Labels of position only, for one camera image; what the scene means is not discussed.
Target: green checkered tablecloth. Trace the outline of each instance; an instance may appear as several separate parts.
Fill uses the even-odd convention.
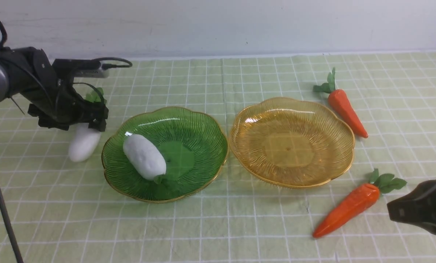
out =
[[[253,178],[232,154],[215,182],[174,203],[141,203],[105,182],[101,148],[127,118],[178,105],[212,115],[228,131],[241,109],[271,97],[326,104],[311,89],[332,67],[370,135],[333,182],[278,188]],[[436,263],[436,236],[390,221],[386,208],[436,178],[436,52],[138,61],[85,81],[103,87],[110,117],[84,163],[66,156],[73,130],[39,128],[11,101],[0,103],[0,183],[26,262]],[[16,101],[28,108],[23,97]],[[317,223],[373,168],[408,187],[314,241]],[[0,263],[11,262],[0,215]]]

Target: plate rim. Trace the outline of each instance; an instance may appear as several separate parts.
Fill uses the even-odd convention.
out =
[[[308,104],[316,104],[316,105],[318,105],[318,106],[321,106],[322,108],[325,108],[325,110],[327,110],[328,112],[330,112],[330,113],[332,114],[332,117],[333,117],[333,118],[335,118],[337,121],[341,122],[342,125],[345,125],[345,127],[348,128],[348,130],[351,132],[351,137],[353,138],[353,147],[352,147],[352,149],[351,149],[351,160],[350,160],[350,162],[349,162],[349,165],[345,168],[345,170],[343,170],[343,172],[341,172],[341,173],[340,173],[339,175],[337,175],[337,176],[334,176],[334,177],[332,177],[332,178],[328,178],[328,180],[323,181],[323,182],[321,182],[321,183],[316,183],[316,184],[312,184],[312,185],[300,186],[300,185],[291,185],[291,184],[286,184],[286,183],[275,182],[275,181],[272,181],[272,180],[269,180],[269,179],[263,178],[262,176],[260,176],[260,175],[256,174],[255,172],[251,171],[247,166],[243,165],[243,163],[242,163],[242,158],[238,157],[238,155],[236,154],[236,151],[237,151],[237,150],[233,147],[233,145],[232,145],[232,143],[231,143],[231,140],[232,140],[231,138],[232,138],[232,136],[233,136],[233,132],[232,132],[232,131],[235,129],[235,127],[238,126],[238,125],[237,125],[237,121],[238,121],[238,119],[239,119],[240,116],[244,113],[244,111],[247,110],[247,109],[249,109],[249,108],[257,107],[257,106],[259,106],[259,105],[261,105],[261,104],[263,104],[263,103],[266,103],[266,102],[268,102],[268,101],[270,101],[270,100],[281,100],[281,99],[284,99],[284,100],[292,100],[294,103],[308,103]],[[328,183],[328,182],[330,182],[330,181],[332,181],[332,180],[335,180],[336,178],[339,178],[339,177],[342,176],[344,173],[346,173],[346,172],[351,168],[351,166],[353,166],[353,162],[354,162],[354,160],[355,160],[355,144],[356,144],[356,137],[355,137],[355,134],[353,133],[353,130],[351,129],[351,127],[350,127],[350,126],[349,126],[345,121],[343,121],[341,118],[338,118],[338,116],[337,116],[337,115],[336,115],[332,110],[330,110],[330,108],[328,108],[327,106],[323,105],[322,103],[311,102],[311,101],[309,101],[309,100],[297,100],[297,99],[293,99],[293,98],[290,98],[290,97],[273,97],[273,98],[269,98],[269,99],[263,100],[263,101],[260,102],[260,103],[256,103],[256,104],[250,105],[250,106],[248,106],[248,107],[246,107],[246,108],[243,108],[239,113],[236,114],[236,117],[234,118],[233,126],[231,127],[229,137],[230,137],[230,138],[228,139],[228,144],[229,144],[228,148],[231,148],[231,152],[232,152],[233,155],[236,157],[236,159],[238,159],[238,161],[239,161],[239,163],[240,163],[241,166],[243,166],[243,167],[244,167],[248,172],[250,172],[253,176],[259,178],[260,180],[262,180],[262,181],[264,181],[264,182],[267,182],[267,183],[271,183],[271,184],[273,184],[273,185],[277,185],[277,186],[285,187],[285,188],[292,188],[292,189],[307,189],[307,188],[313,188],[313,187],[317,187],[317,186],[324,185],[324,184],[326,184],[326,183]]]
[[[180,108],[180,109],[183,109],[183,110],[187,110],[187,111],[189,111],[189,112],[192,112],[192,113],[198,113],[198,114],[202,114],[202,115],[206,115],[206,116],[210,117],[210,118],[211,118],[211,119],[212,119],[212,120],[213,120],[213,121],[218,125],[219,130],[220,130],[221,134],[223,135],[223,137],[225,138],[225,141],[226,141],[226,155],[225,155],[225,159],[223,160],[223,163],[220,165],[218,171],[217,171],[216,174],[213,176],[213,178],[211,178],[207,183],[205,183],[205,185],[203,185],[202,187],[200,187],[200,188],[198,188],[198,189],[196,189],[196,190],[193,190],[193,191],[190,192],[190,193],[186,193],[186,194],[184,194],[184,195],[182,195],[182,196],[179,196],[179,197],[176,197],[176,198],[171,198],[171,199],[166,199],[166,200],[146,200],[146,199],[137,198],[137,197],[134,197],[134,196],[132,196],[132,195],[129,195],[129,194],[126,194],[126,193],[121,192],[119,189],[117,189],[116,187],[114,187],[114,186],[111,184],[111,182],[108,180],[108,178],[107,178],[107,175],[106,175],[106,166],[104,165],[104,160],[103,160],[104,148],[106,147],[106,145],[108,144],[108,142],[109,142],[111,139],[113,139],[115,136],[117,136],[117,135],[119,134],[119,131],[121,130],[122,126],[123,126],[124,124],[126,124],[128,121],[130,121],[131,119],[136,118],[136,117],[138,117],[138,116],[140,116],[140,115],[151,114],[151,113],[154,113],[154,112],[157,112],[157,111],[160,111],[160,110],[164,110],[164,109],[167,109],[167,108]],[[166,106],[166,107],[162,107],[162,108],[159,108],[159,109],[157,109],[157,110],[154,110],[154,111],[143,112],[143,113],[140,113],[140,114],[137,114],[137,115],[131,116],[131,117],[128,118],[126,121],[124,121],[124,122],[119,126],[119,128],[115,131],[115,133],[114,133],[113,135],[111,135],[111,136],[108,138],[108,140],[106,140],[106,142],[104,143],[104,145],[103,145],[103,149],[101,150],[101,164],[103,165],[103,175],[104,175],[104,179],[106,180],[106,182],[108,183],[108,185],[111,186],[111,188],[113,188],[114,190],[116,190],[116,192],[118,192],[118,193],[120,193],[120,194],[122,194],[122,195],[124,195],[124,196],[130,197],[130,198],[133,198],[133,199],[135,199],[135,200],[141,201],[141,202],[146,202],[146,203],[170,203],[170,202],[178,201],[178,200],[180,200],[180,199],[183,199],[183,198],[186,198],[186,197],[188,197],[188,196],[194,195],[194,194],[200,192],[201,190],[205,189],[205,188],[206,188],[207,186],[209,186],[211,183],[213,183],[213,181],[215,181],[215,179],[216,179],[216,178],[218,177],[218,175],[221,173],[221,170],[223,170],[223,167],[225,166],[225,163],[226,163],[226,161],[228,160],[228,156],[229,156],[229,140],[228,140],[228,137],[226,136],[226,133],[223,131],[223,128],[219,125],[219,122],[216,120],[216,118],[214,118],[213,116],[211,116],[211,115],[209,115],[209,114],[207,114],[207,113],[199,112],[199,111],[194,111],[194,110],[190,110],[190,109],[185,108],[185,107],[180,107],[180,106]]]

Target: black pole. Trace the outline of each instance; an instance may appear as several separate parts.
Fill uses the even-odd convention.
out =
[[[0,210],[2,214],[2,219],[4,220],[5,229],[7,230],[7,234],[9,235],[9,240],[11,241],[11,246],[15,254],[15,259],[17,263],[24,263],[22,254],[20,249],[18,248],[18,243],[15,238],[15,234],[12,229],[12,223],[9,218],[9,213],[5,207],[4,196],[2,195],[2,191],[0,188]]]

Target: yellow glass plate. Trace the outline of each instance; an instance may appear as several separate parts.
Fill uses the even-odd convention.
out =
[[[228,138],[239,162],[261,180],[289,188],[328,183],[351,167],[355,136],[327,107],[276,97],[245,108]]]

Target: white radish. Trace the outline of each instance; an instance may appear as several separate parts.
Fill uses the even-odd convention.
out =
[[[88,128],[88,123],[78,123],[69,146],[69,159],[75,163],[87,160],[98,146],[100,138],[100,131]]]
[[[124,153],[137,172],[146,180],[153,181],[166,173],[166,161],[158,148],[142,135],[132,134],[123,145]]]

